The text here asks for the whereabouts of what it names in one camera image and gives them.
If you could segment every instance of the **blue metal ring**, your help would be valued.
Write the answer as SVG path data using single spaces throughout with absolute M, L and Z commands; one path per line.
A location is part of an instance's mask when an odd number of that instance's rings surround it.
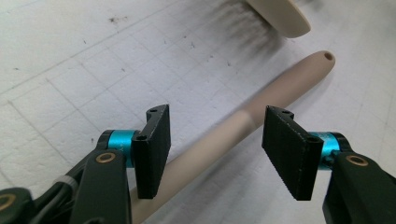
M 114 130 L 108 140 L 107 148 L 114 148 L 123 153 L 126 157 L 126 167 L 133 168 L 134 149 L 132 146 L 132 138 L 135 130 Z
M 331 133 L 310 133 L 316 137 L 321 138 L 323 140 L 323 149 L 322 153 L 320 156 L 320 163 L 319 163 L 319 169 L 320 170 L 328 170 L 329 167 L 325 165 L 323 162 L 325 161 L 326 158 L 329 158 L 330 155 L 332 154 L 332 151 L 340 150 L 340 145 L 338 144 L 337 138 L 335 138 L 334 135 Z

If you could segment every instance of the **beige rod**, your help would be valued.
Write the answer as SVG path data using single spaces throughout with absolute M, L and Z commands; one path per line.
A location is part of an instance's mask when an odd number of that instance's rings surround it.
M 283 36 L 294 38 L 311 30 L 304 14 L 292 0 L 247 0 Z
M 141 223 L 212 163 L 264 123 L 265 107 L 286 107 L 329 74 L 335 63 L 327 51 L 304 58 L 193 146 L 166 164 L 157 196 L 140 200 L 131 191 L 133 223 Z

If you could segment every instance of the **wire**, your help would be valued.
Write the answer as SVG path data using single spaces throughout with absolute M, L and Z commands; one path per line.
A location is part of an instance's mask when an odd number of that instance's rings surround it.
M 71 195 L 71 188 L 64 184 L 59 190 L 58 194 L 50 200 L 50 202 L 38 212 L 38 214 L 31 220 L 30 224 L 43 223 L 52 215 L 52 212 L 58 208 L 65 199 Z
M 35 208 L 40 211 L 61 190 L 63 183 L 55 183 L 44 194 L 35 199 Z

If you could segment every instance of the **gripper jaw pad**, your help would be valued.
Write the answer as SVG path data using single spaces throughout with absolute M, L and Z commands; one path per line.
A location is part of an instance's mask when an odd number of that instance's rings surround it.
M 169 105 L 151 108 L 146 117 L 146 127 L 133 137 L 139 199 L 153 199 L 157 195 L 171 147 Z
M 262 147 L 297 201 L 312 197 L 323 141 L 309 134 L 288 110 L 267 106 Z

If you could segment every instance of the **beige cylindrical object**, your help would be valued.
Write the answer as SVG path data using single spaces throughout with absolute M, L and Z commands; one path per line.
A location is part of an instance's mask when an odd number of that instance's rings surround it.
M 283 36 L 294 38 L 311 30 L 304 14 L 291 0 L 247 0 Z
M 166 164 L 157 196 L 140 200 L 132 189 L 133 222 L 141 223 L 195 177 L 264 123 L 267 105 L 286 107 L 329 74 L 335 63 L 327 51 L 304 58 L 259 92 L 191 148 Z

